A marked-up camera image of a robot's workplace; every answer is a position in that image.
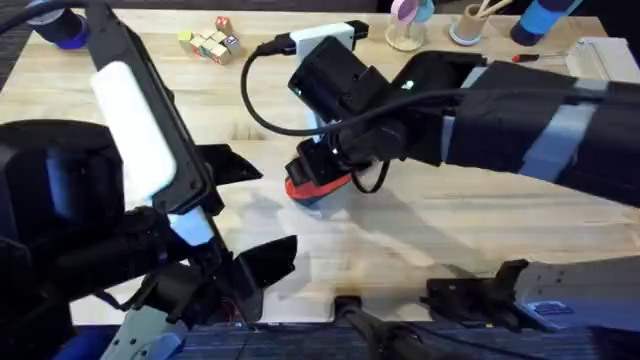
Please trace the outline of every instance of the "screwdriver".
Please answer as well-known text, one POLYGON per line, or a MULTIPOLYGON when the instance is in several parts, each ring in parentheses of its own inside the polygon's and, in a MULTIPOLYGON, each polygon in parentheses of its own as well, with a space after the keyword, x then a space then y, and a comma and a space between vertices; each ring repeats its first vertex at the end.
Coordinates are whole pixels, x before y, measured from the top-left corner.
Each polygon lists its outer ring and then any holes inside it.
POLYGON ((556 56, 563 56, 563 54, 550 54, 550 55, 520 54, 520 55, 516 55, 513 58, 511 58, 511 61, 516 62, 516 63, 533 62, 533 61, 536 61, 536 60, 538 60, 540 58, 548 58, 548 57, 556 57, 556 56))

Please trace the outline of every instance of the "wooden tabletop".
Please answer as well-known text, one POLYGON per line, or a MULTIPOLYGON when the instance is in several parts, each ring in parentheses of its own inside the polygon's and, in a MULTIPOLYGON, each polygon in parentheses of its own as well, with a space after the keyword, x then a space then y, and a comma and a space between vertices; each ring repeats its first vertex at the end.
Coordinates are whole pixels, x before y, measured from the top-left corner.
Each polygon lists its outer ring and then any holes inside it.
MULTIPOLYGON (((396 162, 384 188, 362 195, 347 186, 312 209, 284 193, 284 165, 296 141, 257 128, 242 106, 242 61, 221 67, 185 56, 180 30, 213 26, 230 16, 240 41, 254 48, 273 35, 360 19, 371 25, 356 54, 392 78, 411 54, 383 37, 385 15, 121 10, 118 16, 145 42, 198 143, 228 142, 265 175, 222 187, 227 205, 215 221, 236 251, 289 234, 299 236, 297 270, 265 297, 264 321, 326 321, 337 294, 358 294, 386 319, 428 319, 418 306, 425 281, 461 273, 492 275, 505 260, 568 263, 640 254, 640 213, 609 201, 537 180, 413 161, 396 162), (246 141, 246 134, 265 140, 246 141)), ((557 53, 581 36, 606 36, 594 18, 565 18, 534 48, 509 39, 515 17, 491 17, 480 44, 455 45, 446 34, 455 15, 428 22, 424 50, 481 52, 509 59, 521 52, 557 53)), ((566 73, 560 59, 531 66, 566 73)), ((294 59, 259 59, 250 93, 259 112, 287 127, 303 127, 303 106, 289 94, 294 59)), ((95 72, 86 51, 64 52, 33 35, 0 94, 0 121, 65 118, 102 122, 89 87, 95 72)), ((138 282, 117 287, 124 301, 138 282)), ((93 298, 74 304, 79 323, 116 323, 123 315, 93 298)))

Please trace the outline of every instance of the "metal bracket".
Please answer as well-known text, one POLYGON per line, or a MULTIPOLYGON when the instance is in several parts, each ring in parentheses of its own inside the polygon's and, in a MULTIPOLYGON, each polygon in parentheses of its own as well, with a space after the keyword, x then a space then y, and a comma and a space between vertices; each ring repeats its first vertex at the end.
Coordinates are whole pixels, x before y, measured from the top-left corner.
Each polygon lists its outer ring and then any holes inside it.
POLYGON ((505 327, 512 332, 524 328, 546 330, 537 320, 516 306, 514 286, 526 260, 507 261, 495 278, 429 279, 427 296, 434 318, 444 318, 467 327, 505 327))
POLYGON ((189 332, 178 320, 167 322, 168 314, 150 306, 129 310, 124 322, 100 360, 168 359, 189 332))

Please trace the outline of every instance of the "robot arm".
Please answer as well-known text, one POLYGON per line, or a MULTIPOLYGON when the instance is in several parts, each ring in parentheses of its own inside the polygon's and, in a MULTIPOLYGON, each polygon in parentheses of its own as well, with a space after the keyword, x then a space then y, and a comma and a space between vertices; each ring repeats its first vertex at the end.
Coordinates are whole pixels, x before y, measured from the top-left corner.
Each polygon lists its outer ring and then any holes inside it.
POLYGON ((73 336, 69 302, 142 275, 103 359, 165 359, 197 324, 257 321, 263 290, 294 269, 296 237, 234 257, 212 217, 224 208, 218 185, 262 175, 228 145, 193 143, 142 41, 106 4, 47 2, 7 23, 71 5, 88 6, 109 127, 0 126, 0 286, 11 294, 0 345, 50 358, 73 336), (123 164, 153 207, 125 211, 123 164))
POLYGON ((389 83, 327 38, 289 86, 324 118, 354 126, 317 144, 302 142, 287 166, 290 181, 318 188, 372 161, 411 158, 531 176, 640 206, 640 86, 485 65, 479 55, 424 52, 389 83), (341 71, 325 71, 334 59, 342 59, 341 71), (356 80, 338 86, 348 77, 356 80), (459 87, 460 96, 410 101, 459 87), (357 120, 403 101, 406 106, 375 119, 357 120))

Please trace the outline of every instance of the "colorful block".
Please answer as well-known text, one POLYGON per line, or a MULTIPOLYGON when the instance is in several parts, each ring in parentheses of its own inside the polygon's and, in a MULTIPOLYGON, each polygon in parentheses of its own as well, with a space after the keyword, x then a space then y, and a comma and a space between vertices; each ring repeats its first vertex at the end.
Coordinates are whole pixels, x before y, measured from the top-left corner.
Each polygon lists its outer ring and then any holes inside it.
POLYGON ((200 33, 200 35, 205 39, 211 39, 213 34, 217 33, 218 29, 207 29, 200 33))
POLYGON ((202 49, 202 45, 204 45, 206 41, 207 39, 203 38, 202 36, 194 35, 193 39, 189 41, 189 44, 191 45, 191 51, 193 51, 194 54, 206 56, 202 49))
POLYGON ((180 31, 178 33, 178 41, 180 42, 180 46, 186 52, 193 52, 191 44, 189 42, 193 39, 193 33, 191 31, 180 31))
POLYGON ((209 54, 207 56, 220 65, 226 65, 231 61, 231 53, 229 52, 229 49, 218 44, 214 40, 207 40, 203 48, 207 54, 209 54))
POLYGON ((227 49, 229 49, 229 52, 233 57, 238 57, 242 55, 242 52, 244 51, 242 49, 242 45, 240 45, 240 41, 238 41, 238 38, 236 38, 233 35, 227 36, 222 41, 222 45, 224 45, 227 49))
POLYGON ((227 38, 227 35, 222 31, 216 31, 216 33, 211 36, 211 40, 217 42, 220 45, 224 45, 223 41, 226 38, 227 38))
POLYGON ((233 27, 231 26, 231 19, 226 16, 218 16, 216 19, 216 28, 218 31, 222 31, 227 36, 233 34, 233 27))

